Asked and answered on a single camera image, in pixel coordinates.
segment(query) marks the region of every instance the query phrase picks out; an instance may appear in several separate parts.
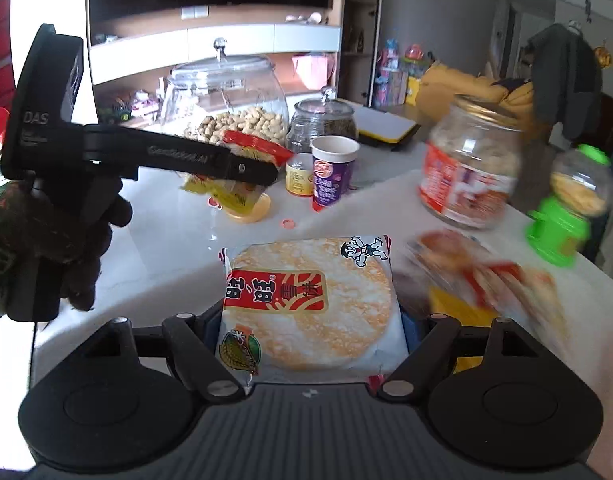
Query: blurred snack package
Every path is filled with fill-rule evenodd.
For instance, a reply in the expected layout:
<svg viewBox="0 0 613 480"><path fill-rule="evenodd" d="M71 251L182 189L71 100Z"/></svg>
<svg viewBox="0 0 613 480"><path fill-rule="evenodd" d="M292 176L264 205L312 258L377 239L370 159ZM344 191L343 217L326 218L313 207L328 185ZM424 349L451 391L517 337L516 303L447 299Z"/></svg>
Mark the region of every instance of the blurred snack package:
<svg viewBox="0 0 613 480"><path fill-rule="evenodd" d="M495 317L510 317L559 357L566 355L563 306L546 270L504 260L476 238L449 229L424 233L411 249L431 312L448 314L465 326L490 326Z"/></svg>
<svg viewBox="0 0 613 480"><path fill-rule="evenodd" d="M227 131L222 140L235 155L272 162L277 168L284 166L293 156L293 152L276 142L241 132ZM197 194L208 193L226 209L240 215L248 215L266 188L235 180L189 174L182 189Z"/></svg>
<svg viewBox="0 0 613 480"><path fill-rule="evenodd" d="M216 356L242 383L354 382L407 357L386 237L226 249Z"/></svg>

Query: purple cup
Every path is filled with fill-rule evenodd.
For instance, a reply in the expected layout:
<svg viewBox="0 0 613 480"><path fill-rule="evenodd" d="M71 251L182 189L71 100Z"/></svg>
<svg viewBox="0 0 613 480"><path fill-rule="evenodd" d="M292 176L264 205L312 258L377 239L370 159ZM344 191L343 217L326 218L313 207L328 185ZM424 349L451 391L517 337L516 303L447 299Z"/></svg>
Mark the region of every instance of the purple cup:
<svg viewBox="0 0 613 480"><path fill-rule="evenodd" d="M311 141L313 209L321 211L349 190L359 143L349 137L321 136Z"/></svg>

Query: jar label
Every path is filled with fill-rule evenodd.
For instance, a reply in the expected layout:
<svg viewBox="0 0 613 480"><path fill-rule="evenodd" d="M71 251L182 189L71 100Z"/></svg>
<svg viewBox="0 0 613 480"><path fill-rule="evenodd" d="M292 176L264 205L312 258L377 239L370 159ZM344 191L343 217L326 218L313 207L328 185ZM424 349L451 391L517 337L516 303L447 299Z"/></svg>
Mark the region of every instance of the jar label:
<svg viewBox="0 0 613 480"><path fill-rule="evenodd" d="M419 196L428 207L455 222L482 228L504 212L514 176L476 170L429 144Z"/></svg>
<svg viewBox="0 0 613 480"><path fill-rule="evenodd" d="M286 190L298 196L313 194L313 171L298 170L286 165Z"/></svg>
<svg viewBox="0 0 613 480"><path fill-rule="evenodd" d="M336 203L349 190L353 163L313 158L313 209L320 211Z"/></svg>

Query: plastic jar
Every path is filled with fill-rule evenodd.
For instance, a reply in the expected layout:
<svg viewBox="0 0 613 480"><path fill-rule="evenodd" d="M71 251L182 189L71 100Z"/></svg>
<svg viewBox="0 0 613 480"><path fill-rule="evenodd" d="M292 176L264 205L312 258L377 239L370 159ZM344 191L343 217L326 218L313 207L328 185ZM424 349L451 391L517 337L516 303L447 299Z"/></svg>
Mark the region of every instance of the plastic jar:
<svg viewBox="0 0 613 480"><path fill-rule="evenodd" d="M520 160L516 116L499 105L456 95L449 114L430 134L419 196L446 221L490 228L503 216Z"/></svg>
<svg viewBox="0 0 613 480"><path fill-rule="evenodd" d="M310 153L311 141L321 135L339 135L357 140L353 107L332 99L333 89L321 89L320 99L305 99L296 105L286 136L286 147L293 153Z"/></svg>
<svg viewBox="0 0 613 480"><path fill-rule="evenodd" d="M613 194L610 159L601 150L581 144L555 158L551 188L570 211L592 218L608 209Z"/></svg>
<svg viewBox="0 0 613 480"><path fill-rule="evenodd" d="M274 65L266 56L216 56L171 71L162 105L162 133L221 144L235 130L285 146L288 108Z"/></svg>

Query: dark jacket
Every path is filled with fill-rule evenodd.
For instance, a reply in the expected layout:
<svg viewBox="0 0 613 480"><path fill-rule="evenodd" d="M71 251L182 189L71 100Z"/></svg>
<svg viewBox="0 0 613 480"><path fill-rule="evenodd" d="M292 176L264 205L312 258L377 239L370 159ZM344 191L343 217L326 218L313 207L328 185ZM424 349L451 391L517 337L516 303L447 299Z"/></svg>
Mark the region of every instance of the dark jacket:
<svg viewBox="0 0 613 480"><path fill-rule="evenodd" d="M562 123L574 140L599 123L602 71L584 39L555 23L528 40L534 60L533 112L538 120Z"/></svg>

